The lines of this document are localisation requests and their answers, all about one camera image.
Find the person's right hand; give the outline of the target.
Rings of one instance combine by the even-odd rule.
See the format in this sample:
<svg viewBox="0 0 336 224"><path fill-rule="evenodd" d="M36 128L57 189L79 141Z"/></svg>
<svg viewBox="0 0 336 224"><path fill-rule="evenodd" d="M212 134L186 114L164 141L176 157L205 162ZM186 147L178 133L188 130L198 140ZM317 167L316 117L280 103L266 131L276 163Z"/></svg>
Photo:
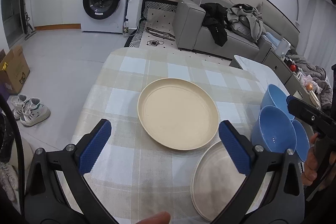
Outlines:
<svg viewBox="0 0 336 224"><path fill-rule="evenodd" d="M314 154L314 146L315 146L315 141L317 137L318 137L318 133L316 132L310 138L310 143L313 146L310 147L307 153L307 158L303 165L304 171L301 174L301 180L304 186L310 186L314 182L314 180L317 178L318 161Z"/></svg>

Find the person's left hand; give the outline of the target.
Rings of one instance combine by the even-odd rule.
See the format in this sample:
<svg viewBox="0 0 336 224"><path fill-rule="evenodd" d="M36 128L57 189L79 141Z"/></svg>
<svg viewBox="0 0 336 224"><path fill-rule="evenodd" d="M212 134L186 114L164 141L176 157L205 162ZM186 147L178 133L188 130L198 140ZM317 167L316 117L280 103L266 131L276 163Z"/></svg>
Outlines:
<svg viewBox="0 0 336 224"><path fill-rule="evenodd" d="M169 224L171 215L167 211L161 211L151 217L139 221L137 224Z"/></svg>

